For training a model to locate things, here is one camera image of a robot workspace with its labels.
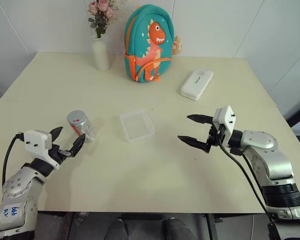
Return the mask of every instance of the table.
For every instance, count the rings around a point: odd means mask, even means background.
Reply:
[[[179,91],[197,68],[212,70],[214,76],[193,101]],[[115,56],[111,69],[102,72],[84,54],[39,52],[0,100],[0,202],[3,159],[14,134],[64,126],[55,142],[69,148],[76,134],[67,114],[80,109],[99,138],[49,177],[39,210],[262,213],[245,177],[220,149],[205,154],[177,138],[187,135],[205,142],[210,126],[186,116],[213,115],[225,105],[236,113],[236,129],[276,137],[300,189],[300,143],[245,59],[175,57],[161,82],[141,84],[126,77],[122,56]],[[140,109],[148,112],[156,134],[129,143],[119,115]],[[30,161],[24,146],[15,143],[7,177]]]

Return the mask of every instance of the gray pants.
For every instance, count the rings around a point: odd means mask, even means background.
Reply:
[[[163,221],[166,240],[197,240],[191,230],[176,218]],[[109,226],[103,240],[129,240],[127,227],[121,219],[115,220]]]

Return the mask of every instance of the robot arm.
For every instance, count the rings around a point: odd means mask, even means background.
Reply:
[[[217,109],[213,117],[190,115],[188,118],[211,124],[211,129],[206,142],[178,136],[183,142],[206,153],[209,153],[211,146],[228,147],[230,153],[242,155],[247,160],[270,218],[270,239],[300,239],[300,192],[291,163],[278,149],[277,140],[262,131],[235,130],[236,115],[230,106]]]
[[[20,139],[25,142],[25,150],[34,160],[30,164],[24,164],[2,186],[0,239],[34,239],[38,198],[47,177],[53,170],[59,169],[67,157],[74,157],[85,140],[83,134],[76,139],[69,151],[61,150],[58,145],[53,144],[61,130],[62,127],[58,127],[51,132],[31,130],[21,133]]]

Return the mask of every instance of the white vase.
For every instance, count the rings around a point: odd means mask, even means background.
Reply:
[[[92,58],[96,69],[105,71],[110,68],[109,53],[107,45],[100,38],[91,40]]]

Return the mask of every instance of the metal lid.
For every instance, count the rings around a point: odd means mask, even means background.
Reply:
[[[87,119],[87,116],[83,111],[75,110],[75,111],[70,112],[68,114],[68,116],[66,117],[66,119],[68,120],[68,122],[71,125],[81,124],[82,122],[84,122]]]

